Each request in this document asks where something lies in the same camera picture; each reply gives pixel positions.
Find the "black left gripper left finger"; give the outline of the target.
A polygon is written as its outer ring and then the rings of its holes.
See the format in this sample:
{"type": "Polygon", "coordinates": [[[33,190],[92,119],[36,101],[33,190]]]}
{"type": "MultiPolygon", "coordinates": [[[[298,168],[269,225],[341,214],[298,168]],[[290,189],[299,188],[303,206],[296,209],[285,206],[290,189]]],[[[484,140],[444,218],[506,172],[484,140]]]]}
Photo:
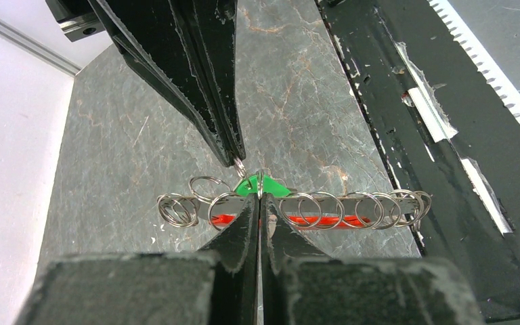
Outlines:
{"type": "Polygon", "coordinates": [[[69,255],[36,281],[18,324],[256,324],[260,200],[194,252],[69,255]]]}

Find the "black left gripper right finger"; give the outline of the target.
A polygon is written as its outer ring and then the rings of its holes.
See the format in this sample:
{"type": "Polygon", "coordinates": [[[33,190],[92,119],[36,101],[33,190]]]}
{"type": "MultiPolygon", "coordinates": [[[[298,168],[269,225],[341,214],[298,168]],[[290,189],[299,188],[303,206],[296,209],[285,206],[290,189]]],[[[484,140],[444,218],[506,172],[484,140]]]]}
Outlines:
{"type": "Polygon", "coordinates": [[[482,324],[469,283],[440,258],[334,259],[259,203],[266,324],[482,324]]]}

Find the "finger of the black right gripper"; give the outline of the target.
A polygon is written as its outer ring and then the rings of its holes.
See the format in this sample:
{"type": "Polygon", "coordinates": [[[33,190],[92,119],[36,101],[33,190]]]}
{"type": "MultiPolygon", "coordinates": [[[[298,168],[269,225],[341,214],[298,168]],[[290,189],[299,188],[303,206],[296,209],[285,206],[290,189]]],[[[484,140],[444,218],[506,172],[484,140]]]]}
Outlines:
{"type": "Polygon", "coordinates": [[[170,1],[183,50],[203,103],[198,129],[219,162],[246,158],[236,105],[237,1],[170,1]]]}

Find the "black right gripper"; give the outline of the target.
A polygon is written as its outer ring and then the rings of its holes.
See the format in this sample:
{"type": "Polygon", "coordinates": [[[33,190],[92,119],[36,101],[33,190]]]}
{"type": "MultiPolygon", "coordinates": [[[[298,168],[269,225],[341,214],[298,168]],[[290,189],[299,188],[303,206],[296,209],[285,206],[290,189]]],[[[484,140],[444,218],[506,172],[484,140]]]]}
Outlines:
{"type": "Polygon", "coordinates": [[[128,66],[201,134],[194,107],[204,101],[190,72],[170,1],[45,0],[45,3],[71,42],[106,29],[128,66]]]}

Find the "small green object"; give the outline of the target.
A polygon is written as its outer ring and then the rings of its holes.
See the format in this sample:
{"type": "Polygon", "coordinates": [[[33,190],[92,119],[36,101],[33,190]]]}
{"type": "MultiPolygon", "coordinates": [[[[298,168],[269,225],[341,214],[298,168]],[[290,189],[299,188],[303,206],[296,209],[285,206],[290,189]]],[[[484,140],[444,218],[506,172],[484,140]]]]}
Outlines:
{"type": "Polygon", "coordinates": [[[247,196],[251,193],[257,193],[259,188],[262,189],[263,193],[273,194],[275,197],[285,197],[292,193],[286,186],[267,175],[263,175],[262,181],[259,181],[258,175],[251,175],[242,180],[235,187],[234,192],[239,196],[247,196]]]}

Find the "metal key holder red handle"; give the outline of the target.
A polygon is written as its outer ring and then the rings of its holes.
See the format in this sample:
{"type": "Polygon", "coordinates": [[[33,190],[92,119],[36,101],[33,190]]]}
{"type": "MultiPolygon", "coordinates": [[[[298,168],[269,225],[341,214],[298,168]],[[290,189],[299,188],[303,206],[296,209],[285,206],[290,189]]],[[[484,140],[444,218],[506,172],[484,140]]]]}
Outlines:
{"type": "MultiPolygon", "coordinates": [[[[216,196],[204,196],[196,190],[189,196],[162,194],[157,197],[156,205],[160,217],[173,227],[190,228],[205,221],[221,230],[233,222],[246,198],[237,195],[234,189],[216,196]]],[[[403,189],[350,192],[344,196],[289,190],[292,193],[288,196],[275,197],[276,207],[299,230],[386,230],[418,226],[432,204],[426,192],[403,189]]]]}

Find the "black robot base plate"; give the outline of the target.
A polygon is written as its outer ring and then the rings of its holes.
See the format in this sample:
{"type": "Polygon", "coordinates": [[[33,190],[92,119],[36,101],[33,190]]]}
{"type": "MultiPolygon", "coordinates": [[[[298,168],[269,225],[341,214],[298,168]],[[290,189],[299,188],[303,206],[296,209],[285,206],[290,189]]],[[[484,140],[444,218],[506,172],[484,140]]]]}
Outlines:
{"type": "Polygon", "coordinates": [[[520,125],[428,1],[318,1],[392,183],[432,198],[419,251],[520,324],[520,125]]]}

